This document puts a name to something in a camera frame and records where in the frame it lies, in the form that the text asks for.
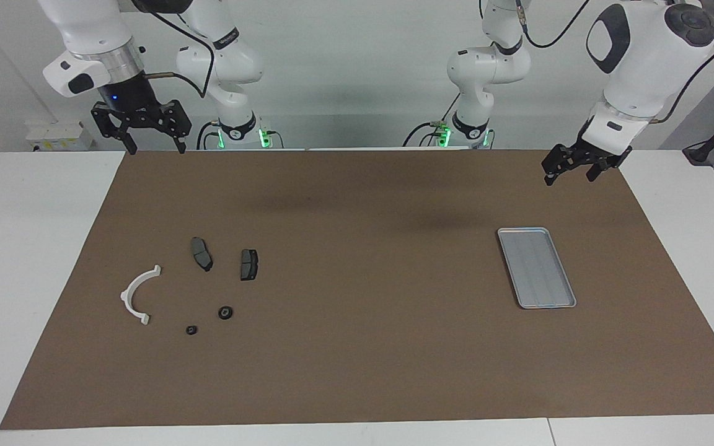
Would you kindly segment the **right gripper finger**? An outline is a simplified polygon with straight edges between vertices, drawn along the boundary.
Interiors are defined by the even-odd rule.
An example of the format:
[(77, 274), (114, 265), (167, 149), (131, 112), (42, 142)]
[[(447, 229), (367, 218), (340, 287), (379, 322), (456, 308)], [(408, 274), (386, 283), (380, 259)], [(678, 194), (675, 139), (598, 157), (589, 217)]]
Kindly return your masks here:
[(130, 134), (131, 122), (127, 113), (113, 110), (105, 102), (96, 102), (90, 113), (103, 138), (121, 141), (128, 154), (136, 155), (137, 145)]
[(159, 105), (157, 125), (159, 132), (173, 139), (179, 154), (187, 151), (186, 138), (190, 134), (192, 124), (179, 100), (170, 100)]

